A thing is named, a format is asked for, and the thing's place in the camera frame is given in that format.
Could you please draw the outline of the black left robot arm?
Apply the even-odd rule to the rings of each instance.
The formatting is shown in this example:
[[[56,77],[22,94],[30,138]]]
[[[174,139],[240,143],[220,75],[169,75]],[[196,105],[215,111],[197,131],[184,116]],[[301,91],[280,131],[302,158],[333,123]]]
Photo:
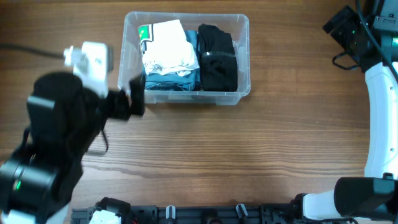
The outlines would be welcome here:
[[[38,78],[27,100],[30,125],[22,142],[1,166],[1,210],[46,223],[66,207],[83,174],[81,160],[108,119],[128,120],[145,112],[142,73],[130,79],[131,93],[109,91],[105,98],[70,72]]]

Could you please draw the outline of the dark teal cloth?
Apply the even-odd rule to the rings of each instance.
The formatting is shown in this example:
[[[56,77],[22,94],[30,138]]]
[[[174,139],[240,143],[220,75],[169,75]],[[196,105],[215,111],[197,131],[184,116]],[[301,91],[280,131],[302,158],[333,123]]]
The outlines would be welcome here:
[[[234,92],[238,89],[238,64],[231,34],[217,26],[198,28],[201,85],[204,91]]]

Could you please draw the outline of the white printed t-shirt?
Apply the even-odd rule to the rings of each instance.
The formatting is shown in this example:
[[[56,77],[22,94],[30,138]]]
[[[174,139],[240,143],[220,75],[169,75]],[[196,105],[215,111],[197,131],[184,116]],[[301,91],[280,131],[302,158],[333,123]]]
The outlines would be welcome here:
[[[142,25],[137,31],[146,74],[176,73],[184,77],[199,68],[196,50],[180,20]]]

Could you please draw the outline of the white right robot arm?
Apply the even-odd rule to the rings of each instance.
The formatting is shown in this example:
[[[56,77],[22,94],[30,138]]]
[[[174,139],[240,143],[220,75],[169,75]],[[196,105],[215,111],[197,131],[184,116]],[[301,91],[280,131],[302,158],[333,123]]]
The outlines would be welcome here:
[[[355,2],[323,30],[364,73],[369,96],[369,151],[363,177],[342,177],[332,190],[298,195],[292,222],[350,222],[359,218],[397,223],[397,1]]]

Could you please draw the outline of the blue cloth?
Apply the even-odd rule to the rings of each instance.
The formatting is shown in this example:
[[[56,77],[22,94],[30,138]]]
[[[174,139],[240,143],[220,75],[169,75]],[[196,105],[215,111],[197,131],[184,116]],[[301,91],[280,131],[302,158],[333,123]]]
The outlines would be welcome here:
[[[185,34],[187,40],[196,50],[198,59],[197,32],[188,30],[185,31]],[[146,74],[146,90],[193,91],[198,83],[200,83],[200,66],[184,77],[180,77],[176,73],[169,73],[166,75],[159,75],[157,73]]]

